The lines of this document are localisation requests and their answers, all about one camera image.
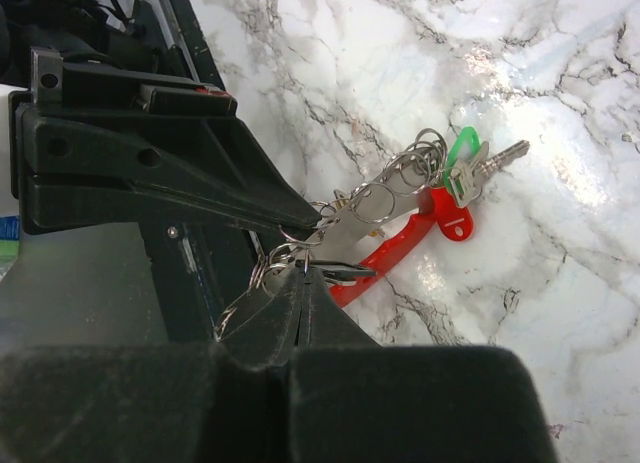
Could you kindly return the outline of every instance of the white marble surface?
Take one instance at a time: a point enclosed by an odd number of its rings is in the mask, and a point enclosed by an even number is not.
[[[531,141],[473,203],[472,239],[433,231],[348,313],[382,343],[510,348],[562,461],[640,461],[640,0],[192,2],[308,199],[425,126]]]

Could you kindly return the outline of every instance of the bunch of keys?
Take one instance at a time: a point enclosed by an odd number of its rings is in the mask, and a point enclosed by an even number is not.
[[[458,138],[457,142],[468,142],[469,146],[477,145],[477,133],[473,128],[467,127],[460,133],[460,138]],[[465,208],[472,200],[480,196],[482,186],[487,180],[501,168],[526,155],[529,151],[529,146],[528,141],[521,140],[487,159],[489,142],[485,141],[469,161],[455,158],[456,154],[452,151],[450,157],[453,156],[454,158],[453,165],[445,170],[445,186],[453,196],[456,206]]]
[[[482,192],[482,186],[501,168],[529,150],[529,142],[522,140],[487,158],[489,143],[479,143],[476,130],[464,128],[449,153],[444,166],[443,187],[423,190],[423,204],[419,212],[410,217],[407,226],[396,236],[385,241],[378,250],[360,265],[376,270],[375,277],[358,279],[351,286],[334,286],[331,294],[339,306],[344,307],[361,296],[398,264],[437,223],[442,233],[453,241],[464,241],[473,233],[473,217],[469,203]]]

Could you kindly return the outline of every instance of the silver key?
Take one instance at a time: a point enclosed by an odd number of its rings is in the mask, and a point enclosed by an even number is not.
[[[480,195],[482,186],[489,178],[501,168],[526,155],[529,146],[528,141],[521,140],[489,159],[487,159],[488,146],[484,150],[481,146],[471,161],[456,161],[449,176],[456,206],[464,208],[471,203]]]
[[[473,171],[475,186],[482,188],[482,185],[498,170],[526,155],[530,146],[527,140],[521,140],[488,160],[481,162]]]
[[[484,141],[470,161],[458,159],[451,168],[449,183],[451,183],[452,196],[458,208],[464,208],[478,196],[480,190],[476,185],[474,172],[476,167],[487,159],[488,155],[489,142]]]

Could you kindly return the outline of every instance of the key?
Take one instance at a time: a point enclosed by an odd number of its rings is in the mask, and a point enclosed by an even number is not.
[[[521,140],[488,160],[481,162],[473,171],[476,188],[482,188],[482,185],[500,170],[500,168],[504,168],[518,158],[526,155],[529,147],[530,144],[527,140]]]
[[[501,168],[526,155],[529,146],[528,141],[521,140],[489,159],[486,157],[488,148],[483,151],[481,147],[470,162],[456,161],[449,176],[456,206],[464,208],[477,198],[487,180]]]
[[[476,186],[474,170],[487,159],[488,155],[489,142],[484,141],[470,161],[458,159],[451,168],[449,182],[451,183],[453,199],[458,208],[465,208],[471,200],[478,196],[480,187]]]
[[[302,260],[296,261],[296,266],[301,267],[302,265]],[[355,278],[372,277],[377,274],[375,270],[367,268],[366,266],[353,265],[341,261],[312,260],[309,265],[322,271],[322,275],[325,280],[327,280],[327,283],[334,285],[355,285]]]

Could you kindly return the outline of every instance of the keyring loop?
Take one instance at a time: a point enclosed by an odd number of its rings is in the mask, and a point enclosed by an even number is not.
[[[326,201],[310,201],[310,202],[309,202],[309,204],[310,204],[311,206],[318,206],[318,207],[320,207],[320,210],[318,211],[318,213],[320,213],[320,216],[322,216],[323,218],[329,218],[329,216],[331,216],[331,215],[335,215],[335,214],[338,212],[338,210],[337,210],[336,208],[334,208],[334,206],[333,206],[333,203],[334,203],[334,202],[335,202],[335,201],[332,201],[331,203],[327,203]],[[324,216],[324,215],[322,214],[322,211],[323,211],[324,209],[326,209],[326,208],[330,209],[333,213],[331,213],[331,215],[329,215],[329,216]]]
[[[291,251],[293,246],[295,245],[292,243],[286,242],[276,246],[273,250],[271,250],[269,252],[269,256],[267,257],[268,266],[271,266],[275,263],[279,263],[282,261],[290,261],[293,255],[293,252]],[[276,259],[278,253],[280,253],[282,250],[287,250],[287,252],[282,254],[278,259]]]
[[[428,164],[429,164],[429,162],[427,161],[427,159],[426,159],[424,156],[422,156],[420,153],[418,153],[417,151],[403,151],[402,153],[399,153],[399,154],[400,154],[400,155],[403,155],[403,156],[409,156],[409,157],[414,156],[414,157],[416,157],[416,158],[421,159],[425,165],[428,165]],[[399,171],[400,171],[400,178],[402,178],[402,181],[404,181],[404,183],[405,183],[407,186],[414,186],[414,184],[413,184],[413,183],[409,183],[409,182],[407,181],[407,179],[404,177],[404,172],[403,172],[403,170],[402,170],[402,166],[400,167]],[[427,187],[429,186],[429,181],[431,181],[431,171],[429,171],[429,178],[425,179],[425,181],[424,181],[424,183],[422,183],[422,185],[420,185],[418,188],[416,188],[415,190],[413,190],[413,191],[411,191],[411,192],[409,192],[409,193],[402,193],[402,192],[400,192],[400,191],[395,191],[393,188],[389,188],[389,190],[391,190],[391,192],[392,192],[395,196],[399,196],[399,197],[401,197],[401,198],[403,198],[403,197],[408,197],[408,196],[413,196],[413,195],[417,195],[417,194],[418,194],[418,193],[420,193],[422,190],[424,190],[425,188],[427,188]]]
[[[328,218],[327,221],[325,221],[322,225],[316,227],[316,232],[318,234],[322,233],[323,235],[323,239],[324,239],[324,232],[327,231],[329,228],[333,227],[336,225],[336,223],[340,222],[340,217],[334,217],[332,216],[331,218]]]
[[[258,264],[253,267],[253,270],[251,271],[251,277],[249,278],[249,289],[257,288],[258,286],[260,286],[260,281],[262,278],[264,278],[266,272],[266,263],[266,261],[258,261]]]
[[[433,128],[424,128],[423,130],[420,130],[420,132],[416,135],[415,140],[413,140],[414,144],[420,142],[421,138],[426,135],[432,133],[434,135],[436,135],[438,137],[438,139],[436,141],[440,141],[442,143],[444,143],[446,145],[444,136],[442,136],[439,132],[437,132],[436,130],[434,130]]]
[[[324,240],[324,234],[322,232],[315,233],[315,234],[321,235],[321,238],[318,241],[310,242],[310,241],[298,240],[293,236],[291,236],[286,231],[284,231],[282,229],[282,226],[280,226],[279,228],[280,228],[280,233],[282,234],[282,236],[284,236],[285,240],[287,240],[287,244],[299,246],[301,248],[315,248],[316,246],[320,246],[322,244],[322,241]]]
[[[431,152],[433,151],[437,153],[435,160],[432,161],[432,163],[434,163],[435,165],[435,168],[433,169],[429,168],[430,171],[433,171],[433,170],[437,171],[438,169],[437,167],[439,166],[438,163],[443,162],[447,159],[448,148],[447,148],[446,141],[444,141],[444,139],[435,141],[435,142],[416,141],[411,145],[409,145],[405,151],[420,151],[424,148],[428,149],[428,151],[426,152],[426,155],[424,156],[430,156]]]
[[[356,198],[361,193],[366,192],[366,190],[370,186],[381,186],[382,188],[387,190],[389,192],[389,194],[391,195],[391,198],[392,198],[391,209],[382,218],[370,219],[369,220],[369,219],[366,219],[366,218],[362,218],[362,216],[360,216],[358,214],[358,211],[357,211],[358,204],[362,201],[363,198],[365,198],[365,196],[361,196],[359,199],[357,199],[357,201],[356,201]],[[393,214],[393,210],[396,209],[396,198],[395,198],[395,195],[393,194],[393,191],[387,185],[385,185],[384,183],[378,182],[378,181],[370,181],[368,183],[361,184],[360,186],[356,187],[355,190],[353,190],[353,193],[351,195],[352,196],[351,196],[351,200],[350,200],[351,203],[349,203],[349,211],[351,211],[351,213],[353,213],[353,216],[355,216],[358,220],[360,220],[363,223],[369,224],[369,225],[378,224],[378,223],[384,223],[385,221],[387,221],[391,217],[391,215]]]

